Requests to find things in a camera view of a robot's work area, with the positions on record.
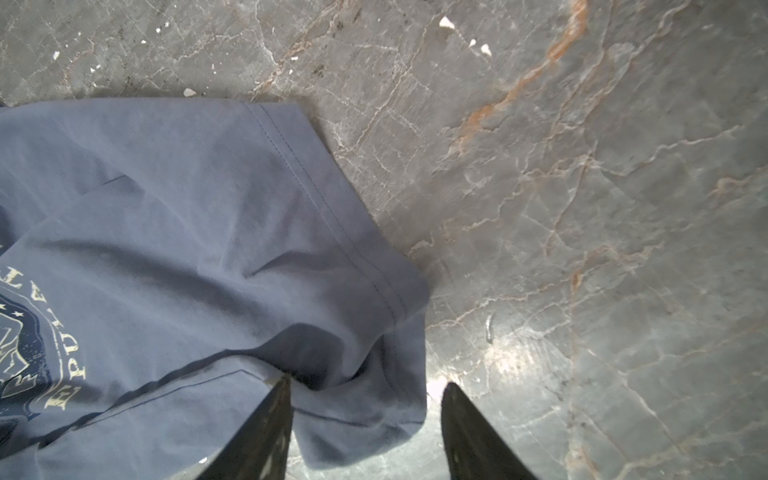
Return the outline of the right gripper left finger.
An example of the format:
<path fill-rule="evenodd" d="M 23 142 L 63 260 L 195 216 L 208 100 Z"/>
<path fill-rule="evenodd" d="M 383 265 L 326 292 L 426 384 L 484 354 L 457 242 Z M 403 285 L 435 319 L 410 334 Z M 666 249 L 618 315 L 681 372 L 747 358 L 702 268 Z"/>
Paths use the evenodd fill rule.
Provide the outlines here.
<path fill-rule="evenodd" d="M 291 379 L 285 375 L 197 479 L 285 479 L 292 423 Z"/>

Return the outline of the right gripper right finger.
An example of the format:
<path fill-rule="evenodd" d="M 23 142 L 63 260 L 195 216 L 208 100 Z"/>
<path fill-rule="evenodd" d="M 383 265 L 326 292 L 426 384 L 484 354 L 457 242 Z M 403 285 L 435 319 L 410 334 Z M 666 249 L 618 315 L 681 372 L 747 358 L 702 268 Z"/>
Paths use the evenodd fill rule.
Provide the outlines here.
<path fill-rule="evenodd" d="M 443 391 L 440 422 L 451 479 L 536 479 L 454 382 Z"/>

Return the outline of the blue-grey tank top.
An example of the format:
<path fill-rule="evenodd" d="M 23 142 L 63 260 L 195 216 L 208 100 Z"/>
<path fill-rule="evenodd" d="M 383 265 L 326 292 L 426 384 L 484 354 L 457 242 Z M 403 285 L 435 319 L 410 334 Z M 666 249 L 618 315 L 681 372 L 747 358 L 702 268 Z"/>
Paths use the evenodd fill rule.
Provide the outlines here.
<path fill-rule="evenodd" d="M 307 466 L 427 415 L 428 285 L 302 109 L 102 98 L 1 111 L 1 475 L 165 479 L 283 376 Z"/>

